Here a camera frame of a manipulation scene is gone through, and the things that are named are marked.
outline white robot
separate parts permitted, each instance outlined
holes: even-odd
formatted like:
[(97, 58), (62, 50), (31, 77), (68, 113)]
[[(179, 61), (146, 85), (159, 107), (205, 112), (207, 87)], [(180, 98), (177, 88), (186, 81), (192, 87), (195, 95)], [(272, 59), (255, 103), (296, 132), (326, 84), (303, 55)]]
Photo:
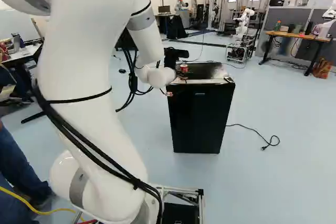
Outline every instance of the white robot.
[(185, 7), (185, 3), (183, 2), (183, 0), (177, 0), (176, 1), (176, 5), (175, 5), (175, 11), (178, 12), (180, 10), (182, 10), (183, 7)]
[(319, 37), (326, 39), (328, 37), (331, 26), (336, 22), (336, 0), (333, 0), (330, 8), (322, 16), (325, 20), (330, 20), (323, 23), (320, 27)]
[(233, 19), (239, 22), (239, 26), (236, 28), (236, 35), (234, 36), (235, 38), (242, 39), (243, 36), (246, 35), (250, 17), (253, 16), (254, 13), (255, 13), (254, 10), (245, 8), (240, 18)]
[(233, 20), (239, 22), (236, 28), (236, 34), (233, 36), (234, 42), (226, 47), (226, 59), (233, 60), (235, 62), (244, 63), (252, 57), (254, 35), (248, 35), (248, 25), (250, 17), (255, 14), (254, 10), (245, 8), (240, 18), (234, 18)]
[[(170, 68), (147, 66), (164, 57), (150, 0), (3, 1), (24, 13), (50, 15), (38, 63), (41, 94), (48, 101), (68, 101), (104, 93), (95, 99), (51, 107), (97, 148), (147, 183), (148, 174), (141, 157), (117, 118), (110, 93), (105, 91), (110, 90), (111, 51), (124, 27), (140, 52), (136, 61), (139, 79), (155, 88), (175, 79)], [(59, 135), (68, 151), (57, 158), (50, 171), (50, 184), (58, 196), (105, 224), (132, 223), (140, 212), (145, 223), (156, 222), (159, 204), (153, 196), (111, 175), (64, 134)], [(116, 169), (93, 153), (96, 159)]]

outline orange bag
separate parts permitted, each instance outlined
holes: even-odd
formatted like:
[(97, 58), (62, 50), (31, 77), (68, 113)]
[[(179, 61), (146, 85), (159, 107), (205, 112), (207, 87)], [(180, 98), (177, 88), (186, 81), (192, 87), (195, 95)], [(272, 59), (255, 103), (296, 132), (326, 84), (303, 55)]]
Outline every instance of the orange bag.
[(319, 63), (315, 64), (313, 68), (313, 75), (316, 78), (327, 79), (332, 67), (332, 62), (321, 58)]

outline black strap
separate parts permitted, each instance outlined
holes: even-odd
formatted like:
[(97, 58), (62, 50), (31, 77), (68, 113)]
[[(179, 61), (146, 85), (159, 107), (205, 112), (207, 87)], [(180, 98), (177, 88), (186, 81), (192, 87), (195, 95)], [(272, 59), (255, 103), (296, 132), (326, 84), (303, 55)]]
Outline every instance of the black strap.
[(135, 16), (135, 15), (137, 15), (137, 14), (139, 14), (139, 13), (142, 13), (142, 12), (144, 12), (145, 10), (147, 10), (148, 9), (148, 7), (150, 7), (150, 5), (151, 5), (151, 1), (149, 1), (149, 4), (144, 8), (144, 9), (141, 9), (141, 10), (139, 10), (139, 11), (137, 11), (136, 13), (132, 13), (132, 15), (131, 16)]
[(112, 87), (110, 87), (107, 91), (104, 91), (100, 94), (91, 95), (89, 97), (76, 98), (76, 99), (70, 99), (70, 100), (50, 100), (50, 101), (46, 101), (46, 102), (49, 103), (49, 104), (83, 102), (83, 101), (92, 100), (92, 99), (95, 99), (95, 98), (98, 98), (98, 97), (102, 97), (103, 95), (106, 95), (106, 94), (110, 93), (111, 90), (112, 90)]

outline cable bundle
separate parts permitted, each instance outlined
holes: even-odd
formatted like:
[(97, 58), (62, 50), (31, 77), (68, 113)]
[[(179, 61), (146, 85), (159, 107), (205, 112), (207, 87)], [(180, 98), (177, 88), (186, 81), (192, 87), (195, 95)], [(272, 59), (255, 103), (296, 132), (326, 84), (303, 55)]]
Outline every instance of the cable bundle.
[[(134, 177), (130, 174), (126, 169), (124, 169), (121, 165), (119, 165), (115, 160), (113, 160), (110, 156), (104, 153), (100, 148), (91, 143), (86, 137), (84, 137), (81, 133), (79, 133), (75, 128), (73, 128), (66, 120), (64, 120), (56, 110), (54, 110), (50, 101), (46, 101), (43, 95), (41, 94), (38, 86), (35, 87), (35, 96), (38, 104), (43, 109), (45, 114), (54, 124), (54, 126), (78, 149), (80, 149), (89, 159), (91, 159), (96, 165), (110, 173), (111, 175), (122, 179), (125, 182), (132, 184), (134, 190), (138, 188), (143, 190), (145, 193), (150, 194), (159, 202), (159, 213), (157, 217), (156, 224), (161, 223), (162, 218), (162, 199), (159, 191), (148, 185), (147, 183), (141, 181), (140, 179)], [(113, 165), (118, 172), (104, 162), (102, 162), (99, 158), (97, 158), (89, 149), (85, 146), (88, 146), (91, 150), (93, 150), (97, 155), (101, 158), (105, 159), (108, 163)]]

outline desk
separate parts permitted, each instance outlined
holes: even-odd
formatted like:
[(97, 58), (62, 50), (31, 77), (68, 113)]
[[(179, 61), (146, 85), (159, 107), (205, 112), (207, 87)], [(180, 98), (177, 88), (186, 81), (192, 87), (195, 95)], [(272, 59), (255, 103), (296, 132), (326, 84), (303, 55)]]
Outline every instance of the desk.
[[(5, 60), (1, 62), (6, 68), (15, 68), (15, 71), (20, 75), (22, 80), (24, 81), (25, 85), (29, 87), (30, 91), (33, 92), (33, 87), (31, 85), (31, 78), (30, 74), (26, 71), (25, 63), (34, 60), (36, 63), (38, 61), (38, 57), (41, 53), (42, 47), (41, 44), (37, 44), (35, 46), (30, 45), (26, 46), (25, 51), (22, 51), (20, 49), (19, 52), (16, 52), (15, 54), (11, 54), (9, 60)], [(26, 119), (23, 119), (21, 123), (27, 123), (33, 119), (36, 119), (40, 116), (43, 116), (44, 112), (40, 112), (38, 114), (35, 114), (33, 116), (30, 116)]]
[(175, 14), (157, 14), (155, 18), (159, 19), (159, 30), (161, 34), (168, 32), (167, 19), (176, 16)]
[(312, 70), (313, 70), (313, 66), (321, 52), (322, 46), (324, 43), (328, 43), (331, 41), (331, 39), (323, 39), (323, 38), (319, 38), (316, 37), (314, 35), (304, 35), (304, 34), (290, 34), (287, 33), (285, 31), (267, 31), (266, 32), (267, 35), (269, 35), (269, 40), (267, 42), (266, 45), (266, 50), (265, 50), (265, 54), (264, 54), (264, 58), (262, 59), (261, 62), (259, 62), (259, 65), (264, 64), (265, 62), (269, 61), (270, 58), (268, 58), (268, 53), (269, 53), (269, 49), (272, 45), (272, 41), (275, 37), (286, 37), (286, 38), (297, 38), (297, 39), (306, 39), (306, 40), (313, 40), (316, 41), (319, 44), (319, 47), (314, 55), (314, 58), (311, 60), (310, 66), (308, 67), (307, 71), (304, 73), (305, 76), (308, 76)]

